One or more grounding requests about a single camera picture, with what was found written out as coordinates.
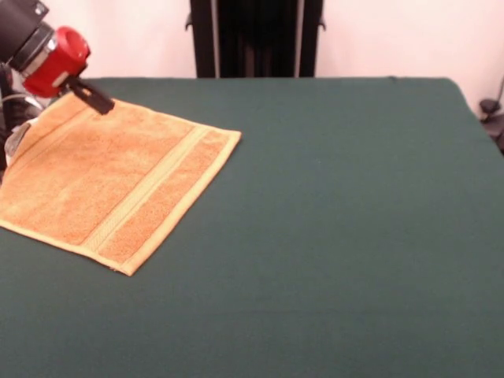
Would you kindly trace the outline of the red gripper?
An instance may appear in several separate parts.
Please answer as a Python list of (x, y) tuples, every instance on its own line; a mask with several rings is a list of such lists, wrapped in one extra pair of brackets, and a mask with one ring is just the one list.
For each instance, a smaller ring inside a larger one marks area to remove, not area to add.
[(59, 27), (28, 69), (21, 73), (24, 88), (41, 98), (56, 97), (66, 87), (101, 115), (113, 110), (114, 100), (79, 77), (87, 67), (91, 49), (74, 28)]

